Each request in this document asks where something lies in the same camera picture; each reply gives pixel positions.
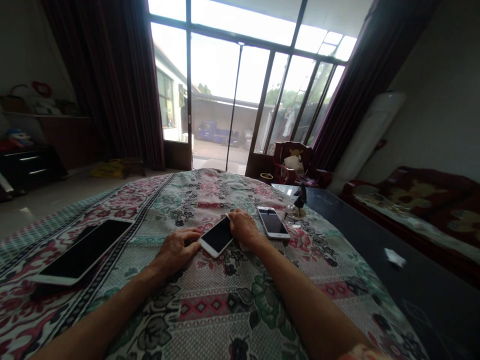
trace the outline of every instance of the dark cabinet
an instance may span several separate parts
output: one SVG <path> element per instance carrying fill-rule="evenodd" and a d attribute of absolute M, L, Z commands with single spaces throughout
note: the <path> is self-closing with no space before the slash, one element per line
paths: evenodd
<path fill-rule="evenodd" d="M 50 145 L 0 153 L 0 173 L 15 190 L 68 175 L 55 148 Z"/>

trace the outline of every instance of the blue truck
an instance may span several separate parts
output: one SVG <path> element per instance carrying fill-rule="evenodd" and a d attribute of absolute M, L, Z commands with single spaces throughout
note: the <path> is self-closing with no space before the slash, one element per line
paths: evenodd
<path fill-rule="evenodd" d="M 229 136 L 229 133 L 230 130 L 228 129 L 224 130 L 217 128 L 217 123 L 214 121 L 204 121 L 198 128 L 197 138 L 199 140 L 210 141 L 225 146 L 229 144 L 230 139 L 230 146 L 238 147 L 240 145 L 240 133 L 238 131 L 232 131 L 231 136 Z"/>

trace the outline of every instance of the finger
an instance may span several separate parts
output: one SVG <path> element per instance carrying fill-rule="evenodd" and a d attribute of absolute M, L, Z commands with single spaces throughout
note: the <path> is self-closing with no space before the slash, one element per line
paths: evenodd
<path fill-rule="evenodd" d="M 196 227 L 187 227 L 187 228 L 180 228 L 180 229 L 177 229 L 176 231 L 178 231 L 179 233 L 186 233 L 186 232 L 195 232 L 195 233 L 201 233 L 201 231 L 199 229 L 197 229 Z"/>
<path fill-rule="evenodd" d="M 185 252 L 188 254 L 188 257 L 191 258 L 193 255 L 199 252 L 199 250 L 202 248 L 202 245 L 200 245 L 199 242 L 192 242 L 190 245 L 188 245 L 185 248 Z"/>
<path fill-rule="evenodd" d="M 182 242 L 188 239 L 198 239 L 202 234 L 200 232 L 186 231 L 178 234 L 178 239 Z"/>

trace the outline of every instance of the curtain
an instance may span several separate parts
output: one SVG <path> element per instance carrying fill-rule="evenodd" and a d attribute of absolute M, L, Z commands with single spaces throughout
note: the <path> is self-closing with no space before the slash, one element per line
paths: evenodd
<path fill-rule="evenodd" d="M 439 2 L 374 0 L 313 142 L 317 169 L 335 170 L 370 103 L 390 85 Z"/>
<path fill-rule="evenodd" d="M 146 0 L 41 0 L 78 103 L 112 157 L 165 169 Z"/>

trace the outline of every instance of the bed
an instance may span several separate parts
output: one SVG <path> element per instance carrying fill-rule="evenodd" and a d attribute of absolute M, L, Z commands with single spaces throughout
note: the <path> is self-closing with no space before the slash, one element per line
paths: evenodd
<path fill-rule="evenodd" d="M 155 257 L 179 227 L 210 229 L 231 209 L 255 219 L 257 206 L 282 213 L 292 199 L 251 178 L 200 169 L 130 182 L 74 203 L 0 244 L 0 355 L 21 359 L 104 303 Z M 343 235 L 306 208 L 302 228 L 274 246 L 393 359 L 426 359 L 424 347 L 376 274 Z M 33 274 L 87 226 L 114 217 L 134 226 L 77 292 L 30 300 Z M 235 241 L 218 258 L 200 251 L 138 308 L 109 359 L 306 359 L 272 280 Z"/>

